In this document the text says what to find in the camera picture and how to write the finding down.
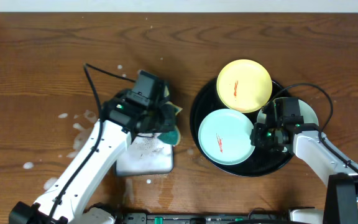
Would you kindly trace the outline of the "green yellow sponge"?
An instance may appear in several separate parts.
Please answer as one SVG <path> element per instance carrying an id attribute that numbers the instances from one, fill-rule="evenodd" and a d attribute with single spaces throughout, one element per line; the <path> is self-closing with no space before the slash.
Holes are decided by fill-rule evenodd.
<path id="1" fill-rule="evenodd" d="M 177 115 L 182 111 L 182 108 L 174 105 L 172 102 L 168 102 L 166 103 L 166 105 L 169 106 L 169 108 L 173 109 L 174 111 L 174 118 L 175 118 L 175 125 L 174 125 L 174 129 L 173 131 L 169 131 L 167 133 L 161 133 L 160 135 L 157 136 L 157 139 L 159 139 L 160 141 L 162 141 L 165 144 L 169 144 L 171 146 L 177 146 L 180 143 L 181 140 L 181 134 L 180 134 L 180 130 L 177 126 Z"/>

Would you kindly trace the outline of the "pale green plate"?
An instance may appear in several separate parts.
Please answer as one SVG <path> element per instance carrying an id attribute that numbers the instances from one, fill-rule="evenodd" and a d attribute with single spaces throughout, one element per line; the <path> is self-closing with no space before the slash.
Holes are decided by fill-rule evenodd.
<path id="1" fill-rule="evenodd" d="M 304 123 L 314 123 L 318 126 L 318 117 L 312 107 L 301 99 L 299 99 L 298 102 L 300 106 L 300 114 L 303 116 Z M 266 114 L 263 114 L 262 111 L 259 111 L 257 115 L 257 123 L 265 124 L 266 117 Z"/>

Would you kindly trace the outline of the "light blue plate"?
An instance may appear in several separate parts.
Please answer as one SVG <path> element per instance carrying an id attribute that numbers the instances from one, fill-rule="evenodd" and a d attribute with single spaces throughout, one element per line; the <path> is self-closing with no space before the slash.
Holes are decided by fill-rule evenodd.
<path id="1" fill-rule="evenodd" d="M 212 161 L 226 166 L 240 164 L 255 149 L 250 142 L 253 127 L 251 120 L 236 110 L 216 110 L 202 120 L 198 142 Z"/>

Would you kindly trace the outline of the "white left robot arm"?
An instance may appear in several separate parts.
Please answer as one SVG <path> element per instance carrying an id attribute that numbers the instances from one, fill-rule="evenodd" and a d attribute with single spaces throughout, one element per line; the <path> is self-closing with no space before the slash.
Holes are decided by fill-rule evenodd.
<path id="1" fill-rule="evenodd" d="M 167 133 L 176 123 L 168 88 L 124 89 L 98 103 L 99 119 L 71 164 L 33 205 L 18 202 L 9 223 L 76 223 L 98 185 L 138 134 Z"/>

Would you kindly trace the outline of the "round black tray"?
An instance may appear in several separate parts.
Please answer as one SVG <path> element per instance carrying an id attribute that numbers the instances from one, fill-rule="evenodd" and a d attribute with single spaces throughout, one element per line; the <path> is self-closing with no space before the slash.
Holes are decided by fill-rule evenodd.
<path id="1" fill-rule="evenodd" d="M 195 97 L 190 111 L 190 131 L 196 147 L 201 151 L 202 148 L 198 140 L 198 131 L 202 120 L 211 112 L 225 108 L 225 105 L 218 97 L 216 90 L 217 79 L 210 80 Z M 292 155 L 288 152 L 269 149 L 263 151 L 255 148 L 254 152 L 245 161 L 235 165 L 223 165 L 211 161 L 217 168 L 238 176 L 259 177 L 268 175 L 285 166 Z"/>

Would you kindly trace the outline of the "rectangular soapy water tray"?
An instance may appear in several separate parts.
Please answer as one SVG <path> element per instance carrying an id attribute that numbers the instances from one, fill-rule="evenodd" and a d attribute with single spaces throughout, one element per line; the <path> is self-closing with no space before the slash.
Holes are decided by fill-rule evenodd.
<path id="1" fill-rule="evenodd" d="M 159 140 L 160 133 L 141 134 L 116 161 L 116 175 L 167 174 L 173 169 L 173 146 Z"/>

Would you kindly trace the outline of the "yellow plate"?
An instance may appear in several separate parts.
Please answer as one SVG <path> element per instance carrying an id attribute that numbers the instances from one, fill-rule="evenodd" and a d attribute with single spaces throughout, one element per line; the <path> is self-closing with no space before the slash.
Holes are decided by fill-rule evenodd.
<path id="1" fill-rule="evenodd" d="M 216 80 L 222 103 L 241 113 L 255 112 L 268 102 L 273 83 L 268 71 L 259 63 L 239 59 L 225 65 Z"/>

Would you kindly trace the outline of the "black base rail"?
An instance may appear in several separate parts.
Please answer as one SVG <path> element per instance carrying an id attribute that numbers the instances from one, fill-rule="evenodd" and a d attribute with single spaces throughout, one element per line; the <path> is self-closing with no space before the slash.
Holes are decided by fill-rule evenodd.
<path id="1" fill-rule="evenodd" d="M 227 224 L 250 221 L 251 223 L 288 223 L 283 215 L 253 213 L 251 215 L 202 215 L 202 214 L 147 214 L 123 213 L 117 217 L 118 224 Z"/>

